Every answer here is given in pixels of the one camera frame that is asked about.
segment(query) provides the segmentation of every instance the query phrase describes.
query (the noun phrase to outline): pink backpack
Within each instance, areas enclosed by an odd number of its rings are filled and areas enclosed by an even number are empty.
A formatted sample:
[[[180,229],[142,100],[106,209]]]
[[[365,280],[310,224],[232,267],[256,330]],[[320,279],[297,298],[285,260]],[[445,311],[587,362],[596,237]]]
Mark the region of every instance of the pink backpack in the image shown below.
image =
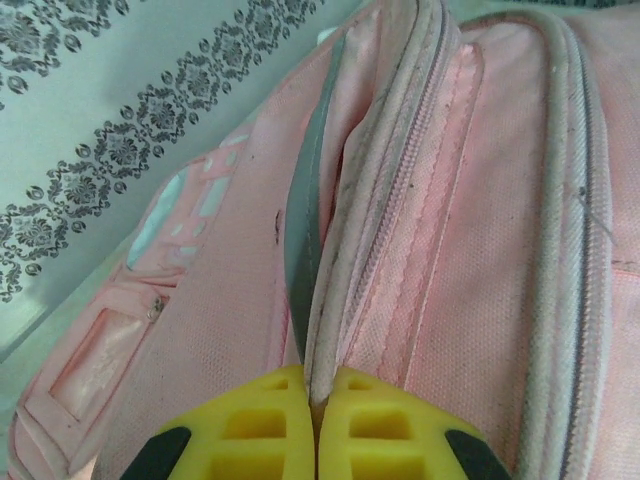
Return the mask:
[[[21,398],[9,478],[119,478],[299,359],[316,413],[346,365],[517,478],[638,478],[639,25],[368,6],[160,190]]]

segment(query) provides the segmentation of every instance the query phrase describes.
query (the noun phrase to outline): zipper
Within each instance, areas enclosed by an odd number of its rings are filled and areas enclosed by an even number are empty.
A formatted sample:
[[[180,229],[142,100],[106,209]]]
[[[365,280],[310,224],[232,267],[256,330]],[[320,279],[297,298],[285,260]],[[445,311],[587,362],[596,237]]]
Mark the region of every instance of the zipper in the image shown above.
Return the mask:
[[[351,325],[351,332],[357,330],[358,326],[354,325],[353,321],[363,307],[367,291],[373,281],[382,257],[382,252],[388,243],[389,236],[393,232],[393,226],[402,207],[402,201],[409,186],[409,179],[411,178],[418,157],[422,139],[430,123],[436,93],[446,71],[445,67],[448,63],[447,60],[449,59],[450,49],[453,44],[454,29],[451,26],[448,10],[444,5],[440,5],[440,30],[438,32],[434,58],[425,78],[424,85],[421,88],[418,98],[418,108],[409,124],[407,139],[402,146],[400,160],[391,181],[391,188],[386,196],[380,220],[373,233],[373,240],[368,248],[364,266],[361,269],[362,273],[357,278],[349,307],[343,318],[342,325]],[[341,342],[342,349],[346,350],[349,343],[348,341]]]
[[[607,278],[607,265],[611,260],[612,238],[607,156],[602,151],[603,114],[583,47],[573,31],[566,24],[564,27],[578,58],[586,129],[585,184],[577,192],[584,214],[581,311],[569,426],[560,471],[560,478],[573,479],[587,478],[595,450],[611,332],[608,308],[611,295],[607,291],[611,281]]]
[[[534,323],[516,478],[586,479],[611,329],[603,113],[582,47],[563,20],[537,12],[501,20],[535,25],[551,64]]]

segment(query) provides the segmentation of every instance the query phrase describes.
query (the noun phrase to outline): light blue patch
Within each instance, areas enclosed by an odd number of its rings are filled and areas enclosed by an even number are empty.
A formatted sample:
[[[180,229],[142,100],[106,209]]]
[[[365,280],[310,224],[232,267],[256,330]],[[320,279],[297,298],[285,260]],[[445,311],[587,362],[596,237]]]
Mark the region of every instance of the light blue patch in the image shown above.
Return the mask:
[[[144,222],[142,230],[133,241],[127,255],[127,267],[133,269],[140,258],[149,249],[162,226],[171,215],[187,181],[187,169],[180,170],[167,184],[156,202],[155,207]]]

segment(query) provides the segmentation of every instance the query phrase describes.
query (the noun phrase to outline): stitching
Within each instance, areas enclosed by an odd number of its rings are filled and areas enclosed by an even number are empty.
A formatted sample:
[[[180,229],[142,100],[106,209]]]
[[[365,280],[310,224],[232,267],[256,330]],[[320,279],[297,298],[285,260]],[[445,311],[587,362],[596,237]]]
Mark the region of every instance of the stitching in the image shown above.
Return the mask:
[[[463,159],[464,159],[464,151],[465,151],[465,146],[466,146],[466,139],[468,137],[468,133],[469,130],[471,128],[471,121],[472,121],[472,117],[473,117],[473,112],[475,110],[475,100],[478,98],[478,94],[480,91],[480,87],[482,85],[482,76],[484,73],[484,64],[482,63],[483,59],[482,59],[482,55],[479,51],[479,47],[477,44],[472,45],[472,48],[470,49],[470,52],[465,52],[465,57],[467,58],[462,58],[460,60],[460,64],[459,64],[459,69],[458,72],[456,74],[456,81],[455,81],[455,87],[454,87],[454,91],[455,91],[455,95],[452,96],[452,100],[454,100],[459,94],[459,80],[460,80],[460,74],[462,73],[462,67],[463,65],[466,64],[467,60],[473,60],[473,57],[478,58],[478,65],[475,66],[475,72],[474,75],[471,79],[471,84],[468,88],[468,93],[467,93],[467,99],[466,102],[464,104],[464,108],[462,110],[463,112],[463,119],[466,119],[466,122],[463,123],[460,126],[460,130],[457,132],[456,136],[453,138],[456,139],[461,139],[462,144],[459,146],[459,155],[457,156],[457,162],[453,163],[451,165],[451,170],[448,172],[447,176],[450,176],[450,181],[449,184],[446,186],[446,190],[445,190],[445,194],[442,196],[442,201],[440,203],[440,205],[438,206],[438,210],[442,209],[443,207],[445,207],[445,203],[448,203],[448,205],[446,205],[446,211],[444,211],[442,213],[442,215],[440,216],[440,220],[443,220],[443,224],[442,224],[442,228],[440,230],[440,235],[439,237],[434,235],[432,237],[432,241],[435,241],[436,238],[439,238],[439,242],[438,245],[436,247],[436,250],[434,252],[434,256],[433,256],[433,265],[431,268],[431,272],[429,275],[429,281],[426,284],[425,287],[425,293],[423,296],[423,301],[422,301],[422,306],[421,306],[421,313],[424,312],[425,308],[426,308],[426,304],[428,301],[428,297],[429,297],[429,291],[431,290],[431,286],[433,284],[433,278],[435,276],[435,271],[437,269],[437,265],[438,262],[440,260],[440,254],[442,252],[442,245],[444,243],[444,236],[445,236],[445,232],[447,231],[447,226],[449,224],[449,213],[451,211],[451,206],[453,205],[453,200],[454,200],[454,195],[455,195],[455,190],[456,190],[456,186],[458,183],[458,180],[460,178],[460,173],[462,171],[462,166],[463,166]],[[442,150],[443,147],[443,143],[444,143],[444,137],[445,135],[443,135],[443,139],[442,142],[440,144],[440,148],[438,150],[438,156],[440,156],[440,152]],[[451,175],[452,170],[454,165],[457,164],[457,167],[455,167],[455,174]],[[422,329],[422,325],[424,324],[423,321],[420,321],[418,319],[415,320],[416,322],[418,322],[417,326],[414,325],[414,327],[416,328],[416,332],[414,335],[414,341],[412,343],[412,348],[409,350],[407,348],[406,352],[405,352],[405,358],[403,361],[403,364],[407,365],[406,367],[406,373],[405,373],[405,379],[404,379],[404,383],[406,386],[406,383],[408,381],[408,377],[410,374],[410,369],[411,369],[411,358],[413,357],[413,354],[415,353],[416,350],[416,345],[417,345],[417,341],[418,341],[418,337],[420,335],[420,331]]]
[[[460,71],[461,70],[462,70],[462,65],[460,63],[459,66],[458,66],[458,72],[456,73],[456,80],[455,80],[455,83],[454,83],[454,87],[453,87],[453,89],[451,91],[451,94],[449,96],[448,102],[446,102],[446,104],[451,105],[453,99],[455,98],[457,87],[458,87],[458,85],[457,85],[458,84],[458,78],[460,76]],[[400,288],[398,289],[398,292],[396,294],[396,298],[394,300],[395,307],[394,307],[394,310],[393,310],[392,318],[396,317],[396,314],[397,314],[397,312],[398,312],[398,310],[400,308],[400,302],[399,302],[400,295],[404,291],[404,289],[402,287],[404,287],[404,285],[406,284],[407,271],[408,271],[408,269],[409,269],[409,267],[411,265],[411,262],[409,261],[409,258],[411,257],[411,254],[414,252],[414,247],[415,247],[415,242],[417,240],[418,232],[421,230],[420,227],[422,226],[422,223],[423,223],[423,218],[424,218],[424,214],[425,214],[427,203],[428,203],[427,200],[428,200],[428,198],[430,196],[430,190],[431,190],[431,187],[432,187],[432,184],[433,184],[433,179],[435,177],[435,172],[436,172],[436,169],[437,169],[437,166],[438,166],[438,163],[439,163],[439,157],[440,157],[440,154],[441,154],[441,151],[442,151],[442,147],[443,147],[443,144],[444,144],[444,138],[445,138],[444,132],[446,132],[450,121],[451,121],[451,110],[449,109],[449,112],[448,112],[448,115],[447,115],[447,121],[446,121],[446,123],[444,125],[444,128],[442,130],[442,134],[441,134],[442,138],[440,140],[440,145],[438,147],[438,152],[435,155],[433,169],[431,170],[431,175],[429,177],[429,183],[428,183],[427,189],[426,189],[427,193],[426,193],[426,195],[424,196],[424,199],[423,199],[420,220],[418,220],[418,222],[416,224],[416,227],[415,227],[414,232],[413,232],[413,237],[412,237],[412,240],[411,240],[410,248],[409,248],[409,253],[405,257],[405,262],[406,263],[405,263],[405,266],[404,266],[403,271],[402,271],[402,282],[400,284]],[[411,315],[411,317],[415,316],[415,308],[412,309],[410,315]],[[413,330],[413,329],[414,329],[414,322],[412,321],[410,327],[408,328],[408,332],[407,332],[407,334],[405,336],[405,343],[406,343],[406,341],[408,341],[409,335],[410,335],[410,331]],[[389,351],[389,347],[390,347],[389,340],[390,340],[390,336],[391,336],[391,330],[392,329],[390,327],[387,329],[387,335],[386,335],[386,338],[385,338],[385,346],[384,346],[384,350],[383,350],[383,353],[382,353],[380,364],[379,364],[378,369],[377,369],[378,375],[380,375],[380,373],[381,373],[382,366],[383,366],[383,364],[385,362],[385,357],[387,356],[388,351]],[[405,351],[405,354],[402,357],[402,365],[404,365],[406,363],[407,354],[408,354],[408,351]],[[396,378],[395,378],[395,383],[396,384],[398,384],[398,382],[400,380],[400,376],[401,376],[400,369],[398,369],[398,373],[397,373]]]
[[[433,166],[433,170],[431,172],[431,177],[429,178],[429,186],[427,188],[427,197],[425,197],[425,201],[423,203],[422,206],[422,212],[421,212],[421,220],[420,223],[422,222],[422,219],[424,218],[425,214],[426,214],[426,209],[427,209],[427,199],[429,197],[428,192],[431,190],[432,184],[433,184],[433,179],[435,178],[435,174],[436,174],[436,170],[438,165],[442,162],[442,149],[444,147],[444,142],[445,139],[447,138],[446,132],[449,129],[449,124],[451,123],[451,106],[454,102],[454,100],[458,97],[459,95],[459,88],[460,88],[460,74],[462,73],[462,59],[460,60],[460,62],[458,63],[458,71],[456,72],[456,78],[455,78],[455,82],[454,82],[454,86],[451,92],[451,96],[449,97],[448,102],[445,105],[448,105],[448,112],[447,112],[447,122],[445,123],[444,129],[442,131],[442,136],[440,139],[440,145],[438,146],[438,152],[436,153],[436,157],[435,157],[435,163]],[[453,186],[453,183],[455,181],[455,177],[453,177],[451,179],[451,182],[449,185],[447,185],[447,188],[445,190],[445,193],[442,195],[441,199],[440,199],[440,205],[438,205],[438,211],[440,211],[442,209],[442,207],[445,204],[445,201],[447,200],[447,197],[450,196],[450,194],[448,192],[451,191],[451,188]],[[440,245],[438,245],[438,247],[440,247],[442,245],[442,237],[444,235],[444,231],[445,231],[445,227],[446,224],[442,226],[442,229],[440,230]],[[436,237],[438,237],[438,232],[434,232],[434,234],[432,235],[432,237],[429,240],[429,248],[427,251],[431,251],[434,247],[434,244],[436,242]],[[422,295],[422,306],[421,306],[421,310],[424,310],[424,306],[427,303],[427,297],[429,296],[429,290],[431,287],[431,280],[433,279],[433,273],[435,271],[436,268],[436,263],[437,263],[437,258],[438,258],[438,254],[439,254],[439,248],[438,251],[434,252],[434,255],[432,257],[432,262],[431,262],[431,268],[429,269],[429,272],[427,273],[427,271],[424,272],[422,278],[420,279],[420,290],[418,291],[418,295],[420,295],[420,291],[424,291],[423,295]],[[425,285],[425,281],[427,280],[427,275],[429,276],[429,281],[426,283]],[[419,326],[420,326],[420,320],[416,317],[418,311],[418,305],[416,304],[414,306],[414,308],[411,311],[411,326],[410,329],[406,332],[406,338],[405,338],[405,345],[407,345],[407,348],[404,351],[404,356],[402,358],[402,366],[406,365],[405,368],[405,372],[404,372],[404,382],[406,383],[407,381],[407,376],[409,373],[409,364],[411,361],[411,355],[413,353],[413,351],[415,350],[415,342],[417,342],[417,335],[419,332]],[[415,333],[413,334],[414,338],[413,338],[413,342],[412,342],[412,347],[409,348],[408,346],[408,342],[411,341],[411,335],[412,332],[415,330]],[[398,376],[396,378],[396,383],[400,382],[400,376],[401,376],[401,371],[398,370]]]

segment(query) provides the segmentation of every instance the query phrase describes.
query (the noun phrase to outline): yellow plastic part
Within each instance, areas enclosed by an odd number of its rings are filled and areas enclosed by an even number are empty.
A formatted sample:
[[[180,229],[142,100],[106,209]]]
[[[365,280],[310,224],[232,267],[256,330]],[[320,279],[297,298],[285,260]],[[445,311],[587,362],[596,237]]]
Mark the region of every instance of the yellow plastic part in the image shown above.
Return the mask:
[[[467,480],[445,433],[471,425],[392,385],[341,368],[318,451],[321,480]]]
[[[191,439],[170,480],[312,480],[315,448],[302,367],[286,367],[181,415]]]

